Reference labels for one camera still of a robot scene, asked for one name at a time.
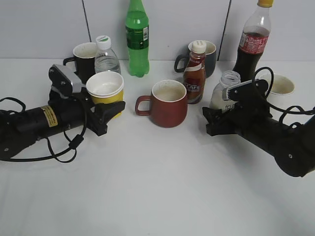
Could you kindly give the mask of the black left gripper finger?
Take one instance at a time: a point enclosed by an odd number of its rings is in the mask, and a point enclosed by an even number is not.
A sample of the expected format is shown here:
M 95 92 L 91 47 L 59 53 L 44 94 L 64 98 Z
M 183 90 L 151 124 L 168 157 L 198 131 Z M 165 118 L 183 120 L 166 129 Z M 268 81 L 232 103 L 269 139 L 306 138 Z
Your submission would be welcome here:
M 108 123 L 113 117 L 121 113 L 125 109 L 125 106 L 126 103 L 124 101 L 109 104 L 99 103 L 94 107 L 94 114 L 100 123 Z

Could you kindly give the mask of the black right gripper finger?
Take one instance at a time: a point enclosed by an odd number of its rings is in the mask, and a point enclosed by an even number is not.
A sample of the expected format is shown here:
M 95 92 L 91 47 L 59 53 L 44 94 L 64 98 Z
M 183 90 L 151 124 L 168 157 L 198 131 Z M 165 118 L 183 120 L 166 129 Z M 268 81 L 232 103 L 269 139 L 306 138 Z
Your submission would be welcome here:
M 223 113 L 221 109 L 202 108 L 203 116 L 211 125 L 235 125 L 235 111 L 235 109 L 230 109 Z

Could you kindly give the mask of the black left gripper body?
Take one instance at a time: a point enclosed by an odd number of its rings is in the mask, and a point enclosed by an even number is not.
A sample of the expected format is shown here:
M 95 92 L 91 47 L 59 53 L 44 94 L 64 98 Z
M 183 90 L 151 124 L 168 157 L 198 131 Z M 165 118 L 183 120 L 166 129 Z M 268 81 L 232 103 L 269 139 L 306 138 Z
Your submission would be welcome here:
M 71 96 L 63 96 L 57 91 L 50 90 L 49 106 L 58 123 L 51 128 L 51 136 L 81 125 L 83 130 L 89 129 L 98 136 L 107 133 L 110 105 L 94 104 L 85 89 Z

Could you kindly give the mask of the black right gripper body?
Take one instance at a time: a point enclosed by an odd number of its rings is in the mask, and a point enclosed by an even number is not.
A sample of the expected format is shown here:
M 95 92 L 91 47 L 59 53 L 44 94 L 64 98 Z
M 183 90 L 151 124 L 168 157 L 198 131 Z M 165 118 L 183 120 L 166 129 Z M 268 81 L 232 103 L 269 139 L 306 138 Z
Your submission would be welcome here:
M 264 121 L 271 116 L 270 108 L 257 100 L 240 101 L 235 104 L 235 125 L 206 125 L 211 136 L 238 134 L 250 128 L 255 122 Z

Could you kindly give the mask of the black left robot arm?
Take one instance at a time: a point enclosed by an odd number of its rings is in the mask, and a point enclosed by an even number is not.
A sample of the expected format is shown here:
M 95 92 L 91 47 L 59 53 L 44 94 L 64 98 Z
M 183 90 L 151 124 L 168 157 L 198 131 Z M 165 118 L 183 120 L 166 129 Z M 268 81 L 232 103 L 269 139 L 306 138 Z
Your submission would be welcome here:
M 22 106 L 20 112 L 1 110 L 0 112 L 0 159 L 7 162 L 35 162 L 49 159 L 59 160 L 59 157 L 73 150 L 82 143 L 87 129 L 102 136 L 107 132 L 107 123 L 125 109 L 124 101 L 110 104 L 94 104 L 91 96 L 84 89 L 63 98 L 57 92 L 50 91 L 46 106 L 26 110 L 25 104 L 13 97 L 8 100 Z M 48 142 L 49 156 L 39 158 L 16 159 L 15 156 L 36 141 L 63 133 L 82 126 L 80 134 L 73 139 L 65 136 L 68 147 L 59 153 L 54 153 Z

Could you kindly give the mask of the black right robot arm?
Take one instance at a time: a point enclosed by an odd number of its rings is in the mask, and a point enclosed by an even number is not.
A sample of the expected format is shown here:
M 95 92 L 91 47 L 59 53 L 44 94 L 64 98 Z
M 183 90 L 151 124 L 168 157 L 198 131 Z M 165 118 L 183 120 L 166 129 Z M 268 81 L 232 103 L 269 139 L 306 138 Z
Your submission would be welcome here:
M 292 177 L 304 177 L 315 169 L 315 119 L 286 125 L 275 120 L 269 106 L 261 102 L 237 102 L 223 113 L 202 109 L 211 136 L 237 134 L 272 155 L 282 171 Z

